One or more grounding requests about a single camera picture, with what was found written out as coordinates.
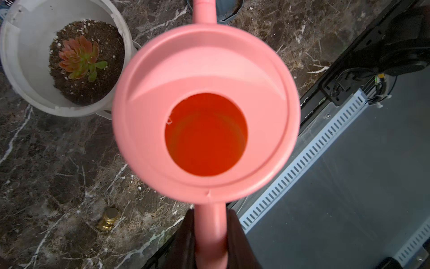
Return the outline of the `white pot saucer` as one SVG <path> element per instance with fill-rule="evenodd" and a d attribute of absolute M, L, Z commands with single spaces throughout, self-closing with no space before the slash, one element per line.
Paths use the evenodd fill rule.
<path fill-rule="evenodd" d="M 137 52 L 142 48 L 142 46 L 138 42 L 136 42 L 136 41 L 132 41 L 132 46 L 133 46 L 133 48 L 131 50 L 131 58 L 130 58 L 130 60 L 132 60 L 133 57 L 137 54 Z M 125 63 L 124 67 L 123 67 L 123 70 L 122 70 L 122 73 L 121 73 L 120 77 L 118 78 L 117 83 L 115 84 L 115 87 L 110 92 L 110 94 L 112 95 L 112 98 L 113 98 L 113 102 L 111 103 L 110 106 L 105 107 L 104 109 L 96 112 L 95 113 L 96 115 L 98 115 L 98 116 L 100 116 L 102 118 L 105 118 L 107 120 L 110 120 L 110 121 L 112 120 L 112 108 L 113 108 L 113 105 L 115 103 L 116 92 L 117 92 L 118 88 L 121 88 L 123 86 L 123 77 L 124 77 L 123 74 L 127 70 L 127 66 L 128 66 L 128 64 Z"/>

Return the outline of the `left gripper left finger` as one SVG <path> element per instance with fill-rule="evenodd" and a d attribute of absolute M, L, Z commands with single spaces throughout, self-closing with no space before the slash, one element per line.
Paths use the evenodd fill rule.
<path fill-rule="evenodd" d="M 191 209 L 185 214 L 162 269 L 195 269 L 195 245 L 194 210 Z"/>

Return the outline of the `blue pot saucer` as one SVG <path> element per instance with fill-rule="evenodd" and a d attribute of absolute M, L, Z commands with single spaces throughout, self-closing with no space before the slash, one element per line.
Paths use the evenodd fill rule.
<path fill-rule="evenodd" d="M 228 24 L 242 9 L 243 0 L 187 0 L 194 24 Z"/>

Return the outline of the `gold bottle cap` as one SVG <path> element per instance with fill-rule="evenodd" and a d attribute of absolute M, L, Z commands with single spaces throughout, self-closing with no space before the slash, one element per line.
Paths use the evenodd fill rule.
<path fill-rule="evenodd" d="M 96 228 L 100 231 L 111 231 L 115 222 L 119 219 L 119 216 L 119 211 L 116 208 L 108 208 L 104 211 Z"/>

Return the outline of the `red-green succulent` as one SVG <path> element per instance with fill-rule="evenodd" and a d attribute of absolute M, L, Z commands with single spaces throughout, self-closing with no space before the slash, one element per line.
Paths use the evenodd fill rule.
<path fill-rule="evenodd" d="M 97 70 L 106 69 L 107 61 L 98 61 L 100 55 L 99 44 L 90 42 L 81 35 L 75 39 L 63 41 L 63 48 L 59 52 L 62 60 L 59 67 L 68 73 L 70 80 L 80 80 L 87 77 L 89 82 L 97 79 Z"/>

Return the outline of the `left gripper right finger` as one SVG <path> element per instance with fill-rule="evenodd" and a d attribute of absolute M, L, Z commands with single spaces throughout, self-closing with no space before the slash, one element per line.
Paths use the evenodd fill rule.
<path fill-rule="evenodd" d="M 234 210 L 227 210 L 228 269 L 261 269 Z"/>

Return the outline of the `pink watering can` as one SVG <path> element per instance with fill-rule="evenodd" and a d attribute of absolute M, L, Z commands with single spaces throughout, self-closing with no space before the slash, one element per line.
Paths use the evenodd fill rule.
<path fill-rule="evenodd" d="M 197 268 L 225 269 L 226 204 L 266 185 L 297 141 L 290 71 L 246 31 L 192 23 L 151 40 L 123 75 L 112 109 L 120 152 L 145 184 L 194 205 Z"/>

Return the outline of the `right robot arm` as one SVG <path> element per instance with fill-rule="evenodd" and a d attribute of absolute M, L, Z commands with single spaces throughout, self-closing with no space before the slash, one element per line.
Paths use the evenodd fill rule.
<path fill-rule="evenodd" d="M 430 65 L 430 7 L 419 6 L 396 16 L 383 39 L 354 52 L 348 59 L 351 68 L 399 76 Z"/>

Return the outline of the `white flower pot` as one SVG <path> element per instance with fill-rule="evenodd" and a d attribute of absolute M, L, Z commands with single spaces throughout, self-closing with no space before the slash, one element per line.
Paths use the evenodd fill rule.
<path fill-rule="evenodd" d="M 16 93 L 52 115 L 112 118 L 140 45 L 111 1 L 13 1 L 1 14 L 1 65 Z"/>

